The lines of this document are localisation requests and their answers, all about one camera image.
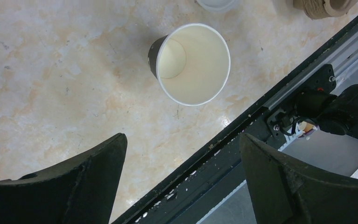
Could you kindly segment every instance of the gray floor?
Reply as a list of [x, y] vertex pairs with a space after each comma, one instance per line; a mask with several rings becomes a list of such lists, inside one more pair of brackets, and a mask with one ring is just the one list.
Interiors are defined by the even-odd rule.
[[[340, 94], [350, 85], [358, 84], [358, 70], [346, 79], [333, 94]], [[284, 153], [324, 170], [350, 176], [358, 168], [358, 140], [316, 131], [309, 140], [298, 139]], [[245, 184], [201, 224], [256, 224], [252, 203]]]

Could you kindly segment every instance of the table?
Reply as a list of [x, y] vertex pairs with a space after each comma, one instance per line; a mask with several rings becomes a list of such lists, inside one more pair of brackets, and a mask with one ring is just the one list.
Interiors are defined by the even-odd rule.
[[[0, 180], [125, 133], [113, 221], [357, 15], [358, 3], [313, 21], [290, 0], [226, 14], [194, 0], [0, 0]], [[170, 100], [147, 64], [156, 39], [190, 22], [217, 29], [231, 54], [226, 87], [198, 107]]]

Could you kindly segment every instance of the beige marble surface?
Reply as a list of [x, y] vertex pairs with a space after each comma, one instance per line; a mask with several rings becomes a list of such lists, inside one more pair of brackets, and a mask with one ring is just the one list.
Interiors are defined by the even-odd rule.
[[[194, 0], [0, 0], [0, 180], [125, 133], [113, 221], [356, 15], [313, 21], [288, 0], [226, 14]], [[217, 29], [232, 58], [198, 107], [171, 101], [147, 65], [153, 41], [190, 22]]]

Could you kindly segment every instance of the cup rim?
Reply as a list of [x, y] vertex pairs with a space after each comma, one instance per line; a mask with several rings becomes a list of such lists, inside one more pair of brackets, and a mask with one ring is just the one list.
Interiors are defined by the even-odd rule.
[[[221, 88], [219, 89], [219, 91], [217, 91], [217, 93], [211, 97], [209, 100], [206, 100], [205, 102], [202, 102], [202, 103], [199, 103], [199, 104], [186, 104], [186, 103], [183, 103], [183, 102], [180, 102], [178, 101], [177, 99], [175, 99], [173, 96], [171, 96], [169, 94], [169, 92], [165, 89], [163, 83], [162, 83], [162, 80], [160, 78], [160, 69], [159, 69], [159, 62], [160, 62], [160, 57], [161, 57], [161, 52], [162, 50], [164, 49], [165, 45], [167, 44], [168, 40], [175, 34], [177, 33], [178, 31], [184, 29], [184, 28], [187, 28], [187, 27], [191, 27], [191, 26], [201, 26], [201, 27], [205, 27], [211, 31], [213, 31], [219, 38], [220, 40], [222, 41], [222, 43], [224, 44], [224, 46], [226, 47], [226, 51], [227, 51], [227, 55], [228, 55], [228, 70], [227, 70], [227, 74], [226, 74], [226, 78], [223, 82], [223, 85], [221, 86]], [[182, 25], [180, 27], [178, 27], [177, 29], [175, 29], [173, 32], [171, 32], [166, 38], [165, 40], [163, 41], [163, 43], [161, 44], [160, 46], [160, 49], [158, 50], [158, 54], [157, 54], [157, 60], [156, 60], [156, 76], [157, 76], [157, 80], [158, 82], [160, 83], [160, 86], [161, 88], [163, 89], [163, 91], [166, 93], [166, 95], [172, 99], [173, 101], [175, 101], [176, 103], [178, 104], [181, 104], [181, 105], [185, 105], [185, 106], [199, 106], [199, 105], [202, 105], [202, 104], [206, 104], [208, 103], [209, 101], [213, 100], [221, 91], [222, 89], [224, 88], [224, 86], [226, 85], [226, 82], [228, 80], [228, 75], [230, 74], [230, 69], [231, 69], [231, 56], [230, 56], [230, 51], [228, 50], [228, 46], [227, 46], [227, 43], [226, 43], [226, 40], [221, 36], [221, 34], [214, 28], [212, 28], [211, 26], [208, 26], [206, 24], [203, 24], [203, 23], [188, 23], [188, 24], [185, 24], [185, 25]]]

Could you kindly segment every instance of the black metal frame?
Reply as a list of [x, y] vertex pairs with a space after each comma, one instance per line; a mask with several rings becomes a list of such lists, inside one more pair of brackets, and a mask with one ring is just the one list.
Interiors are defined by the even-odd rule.
[[245, 180], [239, 134], [247, 132], [280, 148], [286, 140], [283, 135], [273, 136], [265, 122], [273, 108], [263, 105], [356, 27], [358, 16], [112, 224], [198, 222]]

